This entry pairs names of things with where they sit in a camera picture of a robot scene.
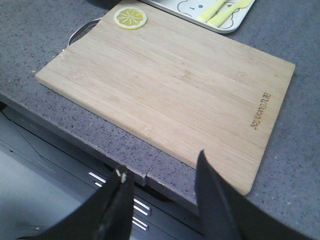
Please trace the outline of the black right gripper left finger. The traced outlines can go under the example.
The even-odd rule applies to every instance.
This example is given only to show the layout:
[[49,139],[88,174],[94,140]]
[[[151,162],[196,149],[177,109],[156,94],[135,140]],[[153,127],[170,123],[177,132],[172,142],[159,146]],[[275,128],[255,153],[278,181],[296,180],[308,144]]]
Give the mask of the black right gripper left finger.
[[128,240],[134,212],[134,176],[120,166],[80,207],[36,236],[20,240]]

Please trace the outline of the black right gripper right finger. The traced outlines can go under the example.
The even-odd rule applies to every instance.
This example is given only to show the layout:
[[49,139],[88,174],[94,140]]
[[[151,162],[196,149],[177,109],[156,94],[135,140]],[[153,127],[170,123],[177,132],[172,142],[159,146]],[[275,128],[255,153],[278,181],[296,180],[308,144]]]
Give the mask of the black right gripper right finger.
[[195,195],[206,240],[307,240],[238,193],[199,152]]

